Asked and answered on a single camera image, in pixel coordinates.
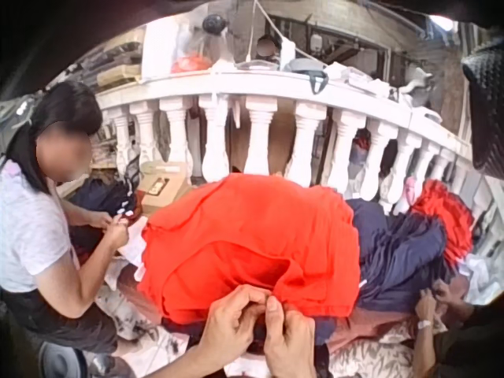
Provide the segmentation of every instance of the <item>black hair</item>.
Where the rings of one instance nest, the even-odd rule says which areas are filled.
[[[282,50],[282,45],[280,44],[280,41],[278,40],[277,37],[273,35],[264,34],[260,39],[258,39],[258,43],[260,43],[260,41],[271,41],[278,50]]]
[[[102,111],[89,87],[74,81],[56,84],[44,94],[7,146],[6,161],[15,161],[35,191],[49,194],[46,177],[36,156],[36,140],[46,128],[61,122],[69,134],[93,135],[102,126]]]

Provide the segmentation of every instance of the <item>white t-shirt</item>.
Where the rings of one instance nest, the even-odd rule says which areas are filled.
[[[13,161],[0,168],[0,287],[4,290],[35,290],[34,276],[71,253],[69,225],[53,181],[49,188],[52,195],[34,191]]]

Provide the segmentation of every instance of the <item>navy blue fabric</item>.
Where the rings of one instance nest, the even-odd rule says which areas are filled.
[[[420,290],[452,272],[444,259],[447,234],[440,220],[419,213],[384,216],[382,207],[361,199],[347,201],[361,244],[358,307],[413,312]]]
[[[134,194],[128,195],[130,190],[130,185],[120,181],[108,185],[100,179],[87,179],[69,201],[84,209],[104,211],[114,217],[126,201],[125,211],[135,209],[136,197]],[[90,226],[72,226],[69,230],[77,255],[91,253],[103,237],[102,230]]]
[[[336,330],[336,319],[331,317],[315,317],[315,345],[324,345]],[[162,319],[163,327],[169,332],[182,333],[200,339],[205,328],[205,322],[199,321],[192,324],[177,324],[170,319]],[[266,339],[266,326],[254,326],[254,341],[263,343]]]

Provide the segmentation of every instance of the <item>woman's hand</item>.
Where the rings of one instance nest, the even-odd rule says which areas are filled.
[[[435,298],[439,303],[450,305],[454,302],[455,297],[451,294],[450,286],[442,280],[437,280],[432,285],[435,292]]]
[[[266,305],[265,355],[278,378],[315,378],[313,348],[315,322],[299,311],[284,309],[275,297]]]
[[[418,318],[421,321],[434,321],[435,315],[435,299],[432,296],[430,289],[425,289],[420,292],[420,301],[415,307]]]
[[[112,223],[112,217],[105,212],[88,211],[87,224],[94,228],[101,228],[106,230]]]
[[[128,243],[128,220],[121,219],[121,215],[116,215],[108,225],[103,240],[115,252]]]
[[[245,353],[270,294],[265,289],[243,285],[211,305],[202,339],[195,346],[196,363],[203,364],[208,374]]]

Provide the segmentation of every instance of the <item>cardboard box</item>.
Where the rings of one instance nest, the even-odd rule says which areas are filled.
[[[192,189],[186,171],[185,163],[148,161],[140,166],[143,178],[139,191],[145,193],[142,200],[143,215],[152,215]]]

